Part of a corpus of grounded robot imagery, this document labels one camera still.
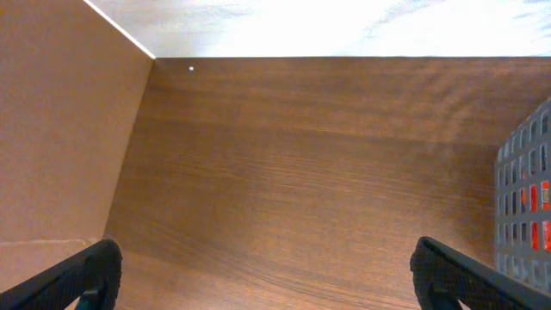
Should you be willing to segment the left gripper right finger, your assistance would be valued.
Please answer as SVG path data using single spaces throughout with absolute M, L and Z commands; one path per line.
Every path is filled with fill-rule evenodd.
M 550 298 L 430 237 L 410 259 L 422 309 L 549 309 Z

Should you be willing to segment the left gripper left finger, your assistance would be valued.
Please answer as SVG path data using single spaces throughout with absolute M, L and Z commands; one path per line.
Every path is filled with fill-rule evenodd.
M 3 310 L 113 310 L 121 286 L 122 255 L 103 239 L 1 293 Z

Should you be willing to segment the orange spaghetti packet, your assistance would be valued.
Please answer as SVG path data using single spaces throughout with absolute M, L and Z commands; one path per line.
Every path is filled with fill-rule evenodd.
M 532 251 L 550 252 L 550 181 L 529 184 L 519 190 L 520 240 Z

